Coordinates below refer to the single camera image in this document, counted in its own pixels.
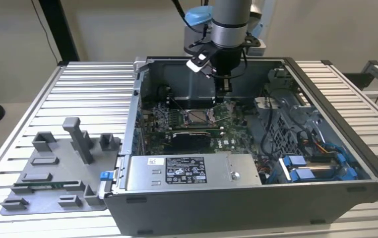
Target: sticker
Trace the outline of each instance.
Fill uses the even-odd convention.
[[[147,158],[147,165],[162,165],[163,158]]]
[[[165,159],[166,184],[206,183],[204,157],[178,157]]]

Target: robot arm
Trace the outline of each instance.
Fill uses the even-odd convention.
[[[212,13],[210,41],[202,45],[186,62],[194,72],[202,72],[214,81],[216,99],[230,92],[229,80],[240,75],[230,71],[245,58],[244,47],[258,46],[258,41],[246,34],[250,0],[216,0]]]

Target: white wall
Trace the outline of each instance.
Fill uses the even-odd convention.
[[[34,98],[55,62],[29,0],[0,0],[0,102]]]
[[[265,44],[268,56],[360,71],[378,60],[378,0],[276,0]]]

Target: green circuit board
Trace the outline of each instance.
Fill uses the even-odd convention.
[[[248,130],[242,105],[236,102],[224,101],[210,109],[169,110],[166,122],[165,129],[162,126],[157,129],[149,127],[145,131],[146,155],[218,152],[257,154],[258,148]],[[162,119],[154,117],[149,117],[145,121],[147,125],[162,125],[162,123]],[[174,150],[170,138],[181,132],[208,133],[209,146]]]

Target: motherboard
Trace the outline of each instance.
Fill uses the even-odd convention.
[[[204,109],[182,109],[173,99],[157,103],[142,112],[145,154],[230,152],[256,155],[258,148],[245,119],[250,113],[244,104],[230,100]]]

